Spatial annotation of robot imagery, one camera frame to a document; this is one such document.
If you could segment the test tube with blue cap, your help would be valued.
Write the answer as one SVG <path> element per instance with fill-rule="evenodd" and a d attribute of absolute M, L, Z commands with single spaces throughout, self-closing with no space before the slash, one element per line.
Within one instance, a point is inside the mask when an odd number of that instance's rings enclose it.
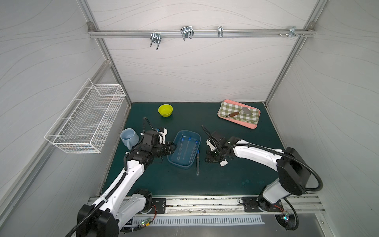
<path fill-rule="evenodd" d="M 191 160 L 190 160 L 191 163 L 194 162 L 195 154 L 196 154 L 196 151 L 197 151 L 197 145 L 198 145 L 198 140 L 195 140 L 195 144 L 193 146 L 192 153 L 191 153 Z"/>

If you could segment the clear test tube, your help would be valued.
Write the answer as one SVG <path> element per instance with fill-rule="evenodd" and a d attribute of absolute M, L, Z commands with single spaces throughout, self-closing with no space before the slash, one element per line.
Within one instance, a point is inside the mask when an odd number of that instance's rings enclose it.
<path fill-rule="evenodd" d="M 179 151 L 178 151 L 178 156 L 177 156 L 177 161 L 180 160 L 181 158 L 181 153 L 182 153 L 182 147 L 183 147 L 183 144 L 184 144 L 184 137 L 181 138 L 181 141 L 180 141 L 180 146 L 179 146 Z"/>
<path fill-rule="evenodd" d="M 197 150 L 196 153 L 196 175 L 199 176 L 199 171 L 200 171 L 200 151 Z"/>

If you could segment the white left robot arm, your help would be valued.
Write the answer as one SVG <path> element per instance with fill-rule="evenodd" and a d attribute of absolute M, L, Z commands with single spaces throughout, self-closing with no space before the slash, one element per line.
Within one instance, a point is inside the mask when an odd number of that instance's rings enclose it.
<path fill-rule="evenodd" d="M 83 205 L 68 237 L 117 237 L 136 214 L 157 210 L 147 190 L 138 190 L 127 202 L 123 200 L 154 159 L 176 150 L 177 146 L 166 140 L 167 133 L 163 127 L 143 129 L 138 144 L 125 155 L 120 174 L 92 205 Z"/>

